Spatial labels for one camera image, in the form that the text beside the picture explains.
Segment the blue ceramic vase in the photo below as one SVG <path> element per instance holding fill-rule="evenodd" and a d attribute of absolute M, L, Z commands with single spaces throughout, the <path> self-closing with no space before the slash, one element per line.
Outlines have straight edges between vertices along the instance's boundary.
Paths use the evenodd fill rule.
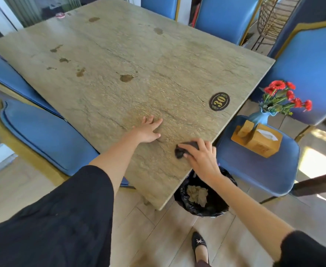
<path fill-rule="evenodd" d="M 276 116 L 277 112 L 265 111 L 261 106 L 259 106 L 258 111 L 252 113 L 247 117 L 247 120 L 254 124 L 253 129 L 255 129 L 259 124 L 267 125 L 269 116 Z"/>

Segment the person's right forearm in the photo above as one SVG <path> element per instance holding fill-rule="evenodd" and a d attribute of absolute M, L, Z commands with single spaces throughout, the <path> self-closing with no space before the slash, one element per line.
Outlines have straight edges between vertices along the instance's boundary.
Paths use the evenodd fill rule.
<path fill-rule="evenodd" d="M 227 177 L 221 174 L 212 175 L 207 178 L 207 184 L 234 210 L 273 261 L 279 261 L 281 243 L 294 228 L 256 202 Z"/>

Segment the black shoe with bow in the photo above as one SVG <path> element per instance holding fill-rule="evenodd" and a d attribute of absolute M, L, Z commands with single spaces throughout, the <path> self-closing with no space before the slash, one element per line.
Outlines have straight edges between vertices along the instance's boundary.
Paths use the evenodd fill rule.
<path fill-rule="evenodd" d="M 192 233 L 192 250 L 195 256 L 195 267 L 211 267 L 207 244 L 197 231 Z"/>

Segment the blue chair with gold frame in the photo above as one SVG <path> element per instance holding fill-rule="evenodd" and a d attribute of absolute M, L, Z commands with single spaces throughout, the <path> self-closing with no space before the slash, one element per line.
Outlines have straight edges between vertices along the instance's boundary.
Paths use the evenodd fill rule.
<path fill-rule="evenodd" d="M 67 121 L 12 99 L 0 99 L 0 142 L 55 186 L 99 156 Z"/>
<path fill-rule="evenodd" d="M 44 110 L 63 117 L 0 56 L 0 84 Z"/>
<path fill-rule="evenodd" d="M 254 90 L 251 99 L 262 101 L 262 87 L 274 80 L 296 84 L 295 95 L 304 102 L 312 101 L 311 111 L 292 110 L 292 118 L 311 129 L 326 119 L 326 21 L 300 23 L 292 31 L 276 56 L 276 62 Z M 273 195 L 281 197 L 290 192 L 298 171 L 300 140 L 303 130 L 295 139 L 282 134 L 281 147 L 269 158 L 248 150 L 233 137 L 247 121 L 238 115 L 226 126 L 217 143 L 217 160 L 230 174 Z"/>
<path fill-rule="evenodd" d="M 262 0 L 201 0 L 194 28 L 241 46 Z"/>
<path fill-rule="evenodd" d="M 177 21 L 180 0 L 141 0 L 141 7 Z"/>

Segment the person's right hand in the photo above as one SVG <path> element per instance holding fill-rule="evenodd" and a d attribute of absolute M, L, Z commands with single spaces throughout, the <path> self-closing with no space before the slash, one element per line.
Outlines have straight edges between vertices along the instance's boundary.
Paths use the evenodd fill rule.
<path fill-rule="evenodd" d="M 212 155 L 212 143 L 205 141 L 206 149 L 197 150 L 195 147 L 179 144 L 179 147 L 189 151 L 194 157 L 194 162 L 189 162 L 191 168 L 195 171 L 198 177 L 208 186 L 214 188 L 215 184 L 221 180 L 222 174 L 219 169 L 216 157 Z"/>

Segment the crumpled brown paper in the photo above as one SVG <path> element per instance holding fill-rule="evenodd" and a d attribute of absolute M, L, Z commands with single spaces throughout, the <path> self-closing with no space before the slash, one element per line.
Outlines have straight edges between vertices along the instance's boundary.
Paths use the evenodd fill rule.
<path fill-rule="evenodd" d="M 188 185 L 187 186 L 188 201 L 196 203 L 201 207 L 207 204 L 208 189 L 201 186 Z"/>

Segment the white tissue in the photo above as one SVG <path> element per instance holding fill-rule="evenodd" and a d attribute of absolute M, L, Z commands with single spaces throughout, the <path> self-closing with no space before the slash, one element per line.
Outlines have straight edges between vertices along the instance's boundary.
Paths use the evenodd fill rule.
<path fill-rule="evenodd" d="M 268 140 L 278 141 L 278 138 L 268 130 L 257 129 L 256 132 L 259 132 L 262 136 L 264 136 Z"/>

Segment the person's left hand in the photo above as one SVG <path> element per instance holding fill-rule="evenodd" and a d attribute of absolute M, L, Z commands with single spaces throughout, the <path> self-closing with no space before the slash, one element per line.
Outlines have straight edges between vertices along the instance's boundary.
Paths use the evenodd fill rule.
<path fill-rule="evenodd" d="M 155 119 L 154 118 L 154 123 L 151 125 L 147 124 L 147 116 L 143 116 L 141 124 L 139 126 L 134 126 L 133 127 L 133 134 L 138 140 L 139 143 L 150 143 L 155 141 L 156 139 L 149 139 L 149 132 L 154 132 L 154 133 L 159 133 L 156 132 L 156 130 L 159 128 L 159 126 L 162 124 L 163 119 Z"/>

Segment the black bag trash bin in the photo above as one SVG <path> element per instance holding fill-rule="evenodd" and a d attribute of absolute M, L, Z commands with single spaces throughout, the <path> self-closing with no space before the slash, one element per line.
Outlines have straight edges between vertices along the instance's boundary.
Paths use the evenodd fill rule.
<path fill-rule="evenodd" d="M 188 201 L 187 186 L 195 185 L 208 189 L 207 204 L 201 207 Z M 229 210 L 228 204 L 192 170 L 174 193 L 174 200 L 187 212 L 199 217 L 219 217 Z"/>

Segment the red flower bouquet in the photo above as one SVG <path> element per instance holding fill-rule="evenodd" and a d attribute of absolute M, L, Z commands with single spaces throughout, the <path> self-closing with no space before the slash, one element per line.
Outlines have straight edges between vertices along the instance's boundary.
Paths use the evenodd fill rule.
<path fill-rule="evenodd" d="M 313 104 L 311 100 L 302 101 L 295 95 L 295 85 L 284 80 L 274 80 L 267 87 L 260 88 L 263 91 L 259 107 L 262 113 L 270 113 L 275 116 L 281 113 L 285 116 L 293 115 L 292 109 L 303 109 L 311 111 Z"/>

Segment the black sleeve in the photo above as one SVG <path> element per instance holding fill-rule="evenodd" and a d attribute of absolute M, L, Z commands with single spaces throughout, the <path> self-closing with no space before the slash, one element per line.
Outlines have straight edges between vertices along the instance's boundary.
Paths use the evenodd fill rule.
<path fill-rule="evenodd" d="M 109 267 L 114 190 L 84 166 L 0 223 L 0 267 Z"/>
<path fill-rule="evenodd" d="M 326 267 L 326 246 L 296 230 L 281 243 L 281 258 L 272 267 Z"/>

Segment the person's left forearm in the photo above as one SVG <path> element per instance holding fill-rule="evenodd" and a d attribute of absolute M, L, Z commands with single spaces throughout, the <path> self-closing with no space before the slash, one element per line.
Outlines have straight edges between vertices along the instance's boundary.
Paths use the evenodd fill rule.
<path fill-rule="evenodd" d="M 134 128 L 105 153 L 100 154 L 89 163 L 90 166 L 96 166 L 108 175 L 112 183 L 114 196 L 118 192 L 121 181 L 139 143 L 138 130 Z"/>

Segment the black cleaning cloth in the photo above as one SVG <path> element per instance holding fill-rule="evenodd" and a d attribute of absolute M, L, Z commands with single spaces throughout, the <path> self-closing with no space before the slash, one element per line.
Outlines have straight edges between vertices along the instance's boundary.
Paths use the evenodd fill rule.
<path fill-rule="evenodd" d="M 199 146 L 198 146 L 198 143 L 197 143 L 196 141 L 182 142 L 182 143 L 180 143 L 180 144 L 190 145 L 190 146 L 195 147 L 197 150 L 199 150 Z M 175 146 L 174 154 L 175 154 L 175 157 L 176 157 L 177 159 L 181 159 L 181 158 L 183 158 L 184 154 L 191 155 L 191 154 L 189 153 L 188 150 L 179 147 L 179 144 L 177 144 L 177 145 Z"/>

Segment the black right sleeve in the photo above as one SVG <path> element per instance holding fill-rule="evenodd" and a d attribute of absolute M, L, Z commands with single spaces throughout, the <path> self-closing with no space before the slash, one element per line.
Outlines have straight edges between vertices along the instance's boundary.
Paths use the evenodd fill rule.
<path fill-rule="evenodd" d="M 326 267 L 326 246 L 296 230 L 281 243 L 281 258 L 272 267 Z"/>

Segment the wicker chair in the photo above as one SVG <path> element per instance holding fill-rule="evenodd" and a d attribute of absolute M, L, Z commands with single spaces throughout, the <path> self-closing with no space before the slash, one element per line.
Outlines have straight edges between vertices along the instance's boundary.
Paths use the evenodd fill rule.
<path fill-rule="evenodd" d="M 301 0 L 262 0 L 257 20 L 258 38 L 252 50 L 262 52 L 262 48 L 275 44 L 294 10 Z"/>

